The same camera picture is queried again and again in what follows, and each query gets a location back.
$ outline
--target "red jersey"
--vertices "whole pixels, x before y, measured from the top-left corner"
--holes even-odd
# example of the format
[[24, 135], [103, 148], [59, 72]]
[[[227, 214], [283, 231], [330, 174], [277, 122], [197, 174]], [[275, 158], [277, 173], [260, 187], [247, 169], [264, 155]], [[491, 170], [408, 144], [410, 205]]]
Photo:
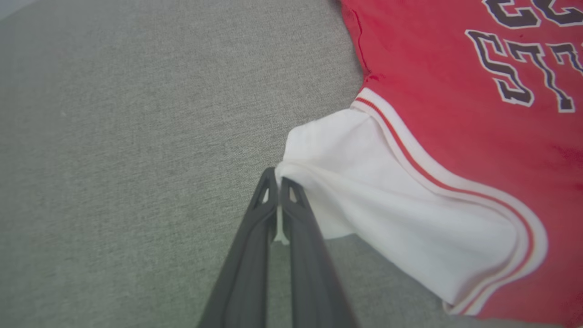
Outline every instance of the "red jersey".
[[499, 209], [520, 241], [452, 314], [583, 324], [583, 1], [342, 0], [354, 108], [435, 193]]

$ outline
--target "white armhole trim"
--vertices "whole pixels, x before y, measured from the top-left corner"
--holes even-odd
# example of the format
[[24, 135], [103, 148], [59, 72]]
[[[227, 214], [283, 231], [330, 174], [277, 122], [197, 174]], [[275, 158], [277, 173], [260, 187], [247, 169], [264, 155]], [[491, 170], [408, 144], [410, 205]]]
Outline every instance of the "white armhole trim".
[[490, 207], [516, 227], [518, 242], [508, 264], [477, 282], [457, 304], [445, 306], [448, 313], [477, 315], [498, 288], [530, 274], [541, 265], [548, 248], [546, 231], [540, 219], [524, 203], [501, 190], [457, 176], [441, 166], [417, 142], [395, 109], [371, 89], [364, 88], [351, 108], [375, 118], [399, 163], [424, 187], [439, 195]]

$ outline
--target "jersey lettering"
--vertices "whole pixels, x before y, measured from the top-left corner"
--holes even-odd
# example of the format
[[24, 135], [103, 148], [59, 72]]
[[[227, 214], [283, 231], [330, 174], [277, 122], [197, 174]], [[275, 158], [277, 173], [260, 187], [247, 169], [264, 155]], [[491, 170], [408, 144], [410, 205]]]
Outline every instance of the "jersey lettering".
[[542, 57], [545, 53], [540, 46], [540, 43], [515, 43], [506, 41], [508, 50], [512, 57], [519, 62], [526, 62], [523, 55], [528, 55], [531, 57], [532, 62], [540, 68], [545, 74], [545, 85], [547, 88], [552, 90], [557, 96], [557, 102], [559, 107], [559, 113], [573, 113], [575, 112], [575, 107], [573, 105], [573, 99], [569, 97], [564, 91], [559, 89], [555, 84], [555, 75], [551, 71]]
[[532, 3], [544, 16], [559, 26], [583, 25], [583, 12], [575, 7], [561, 8], [562, 12], [553, 9], [555, 0], [532, 0]]
[[521, 83], [520, 79], [518, 78], [516, 69], [503, 62], [493, 61], [488, 56], [486, 43], [490, 43], [494, 48], [494, 52], [496, 52], [498, 55], [502, 55], [504, 57], [508, 56], [496, 34], [467, 30], [466, 35], [473, 41], [476, 52], [480, 57], [482, 67], [496, 75], [506, 76], [514, 83], [515, 86], [518, 87], [511, 88], [506, 81], [493, 78], [498, 87], [498, 92], [502, 97], [502, 101], [530, 107], [534, 102], [535, 97], [533, 93]]
[[555, 59], [557, 60], [557, 63], [560, 65], [564, 65], [565, 62], [563, 61], [562, 55], [567, 54], [569, 56], [569, 59], [571, 61], [571, 66], [573, 66], [573, 68], [576, 71], [579, 71], [581, 74], [583, 74], [583, 67], [581, 66], [581, 63], [579, 62], [579, 55], [577, 54], [577, 50], [575, 50], [575, 47], [573, 46], [573, 43], [561, 43], [561, 44], [548, 44], [547, 46], [549, 46], [549, 48], [552, 50]]
[[524, 29], [540, 26], [540, 19], [530, 7], [516, 8], [517, 13], [508, 13], [504, 7], [514, 6], [514, 0], [482, 0], [492, 17], [509, 29]]

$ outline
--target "red fabric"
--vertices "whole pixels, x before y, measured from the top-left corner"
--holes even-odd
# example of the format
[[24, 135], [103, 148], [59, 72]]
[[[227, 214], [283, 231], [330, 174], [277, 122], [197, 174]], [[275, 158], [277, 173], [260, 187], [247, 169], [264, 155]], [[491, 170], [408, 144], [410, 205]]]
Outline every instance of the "red fabric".
[[[543, 264], [505, 285], [479, 317], [499, 317], [568, 327], [583, 324], [583, 72], [566, 54], [561, 65], [548, 44], [571, 43], [583, 64], [583, 22], [559, 26], [536, 0], [504, 6], [532, 8], [538, 27], [512, 29], [495, 20], [486, 1], [343, 0], [343, 17], [370, 88], [401, 116], [423, 148], [449, 171], [525, 203], [549, 239]], [[583, 1], [556, 0], [556, 13]], [[510, 64], [533, 95], [530, 106], [502, 100], [467, 30], [495, 34], [507, 56], [486, 44], [493, 61]], [[560, 113], [545, 73], [524, 55], [512, 57], [504, 40], [540, 44], [554, 86], [572, 98]]]

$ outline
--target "white fabric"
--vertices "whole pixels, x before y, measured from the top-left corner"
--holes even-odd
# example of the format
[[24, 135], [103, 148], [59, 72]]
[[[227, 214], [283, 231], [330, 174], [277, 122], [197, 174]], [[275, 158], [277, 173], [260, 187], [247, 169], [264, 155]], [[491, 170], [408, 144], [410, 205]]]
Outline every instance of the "white fabric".
[[304, 187], [325, 238], [358, 234], [450, 304], [502, 267], [517, 242], [497, 211], [409, 176], [378, 123], [358, 110], [293, 129], [276, 175]]

